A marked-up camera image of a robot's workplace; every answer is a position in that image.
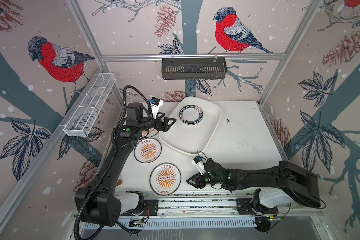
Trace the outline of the orange sunburst plate back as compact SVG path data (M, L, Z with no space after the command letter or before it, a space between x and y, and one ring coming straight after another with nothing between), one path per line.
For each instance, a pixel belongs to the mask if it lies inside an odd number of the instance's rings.
M142 138L150 138L155 136L158 133L158 131L154 128L149 129L148 131L143 131L142 132Z

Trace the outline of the aluminium frame crossbar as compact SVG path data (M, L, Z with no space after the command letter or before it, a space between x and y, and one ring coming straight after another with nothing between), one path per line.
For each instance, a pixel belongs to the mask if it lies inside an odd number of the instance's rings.
M285 53L246 53L246 54L183 54L183 55L103 55L101 60L104 63L110 62L155 62L162 59L199 59L199 58L225 58L226 60L278 60L286 57Z

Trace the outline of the orange sunburst plate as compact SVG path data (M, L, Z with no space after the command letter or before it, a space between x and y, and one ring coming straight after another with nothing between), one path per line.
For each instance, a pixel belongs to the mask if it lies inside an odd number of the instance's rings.
M143 164L155 161L162 152L161 143L154 138L139 141L134 149L135 159Z
M150 138L155 136L158 133L158 131L154 128L149 129L148 131L143 131L142 132L142 138Z
M173 194L182 180L178 167L171 163L163 163L154 168L150 175L150 186L160 196Z

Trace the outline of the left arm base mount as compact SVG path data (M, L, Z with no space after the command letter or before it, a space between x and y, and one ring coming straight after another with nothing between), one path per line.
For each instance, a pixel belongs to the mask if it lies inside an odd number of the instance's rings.
M158 200L144 200L143 204L138 204L137 208L133 210L129 210L121 214L121 216L123 217L156 216L158 214L158 207L159 207L158 205L159 205Z

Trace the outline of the green rim plate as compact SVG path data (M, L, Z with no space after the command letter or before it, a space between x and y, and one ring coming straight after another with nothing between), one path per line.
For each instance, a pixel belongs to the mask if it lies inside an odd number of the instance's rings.
M203 110L195 105L187 105L179 111L180 120L187 125L196 125L203 119Z

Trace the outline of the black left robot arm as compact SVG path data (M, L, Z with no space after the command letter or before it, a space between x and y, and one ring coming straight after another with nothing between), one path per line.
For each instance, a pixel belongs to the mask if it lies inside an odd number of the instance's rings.
M166 132L176 122L176 119L167 118L164 113L159 112L163 103L160 99L152 98L147 108L141 103L131 103L125 107L124 119L112 131L111 152L102 168L90 185L78 189L75 195L78 209L76 228L81 222L112 227L120 215L128 211L139 214L144 210L142 193L127 191L115 196L115 187L127 158L143 132L151 129Z

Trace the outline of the white mesh wall shelf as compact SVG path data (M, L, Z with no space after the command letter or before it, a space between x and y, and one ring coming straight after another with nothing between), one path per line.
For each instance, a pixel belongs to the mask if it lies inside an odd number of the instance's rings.
M111 73L95 74L90 80L89 90L82 94L83 99L75 108L70 120L64 125L64 133L69 137L88 137L114 84Z

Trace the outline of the white plastic bin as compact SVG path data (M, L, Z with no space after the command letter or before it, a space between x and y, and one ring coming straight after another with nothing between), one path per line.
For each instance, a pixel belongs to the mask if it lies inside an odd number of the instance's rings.
M195 105L203 110L204 116L196 125L184 124L179 118L179 111L187 105ZM205 151L221 120L223 110L207 100L186 97L175 107L170 118L177 121L167 132L159 133L162 143L180 153L194 156L197 151Z

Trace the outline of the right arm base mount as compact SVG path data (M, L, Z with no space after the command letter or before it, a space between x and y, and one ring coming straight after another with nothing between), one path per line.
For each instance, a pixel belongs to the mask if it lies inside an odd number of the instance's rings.
M278 215L279 211L277 207L268 208L260 203L261 189L256 189L252 199L236 199L237 211L240 215Z

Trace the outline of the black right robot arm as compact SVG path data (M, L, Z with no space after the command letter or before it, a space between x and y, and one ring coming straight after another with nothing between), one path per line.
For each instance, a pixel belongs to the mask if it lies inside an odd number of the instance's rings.
M232 193L255 188L254 208L271 209L291 202L314 209L321 206L317 176L288 161L262 170L225 169L212 159L204 162L200 157L191 162L199 172L187 179L187 183L196 189L220 185L221 189Z

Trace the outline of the orange sunburst plate front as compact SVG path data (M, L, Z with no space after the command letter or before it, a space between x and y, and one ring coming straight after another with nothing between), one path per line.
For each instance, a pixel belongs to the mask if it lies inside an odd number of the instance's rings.
M160 196L173 194L182 180L178 167L171 163L163 163L154 168L150 175L150 186Z

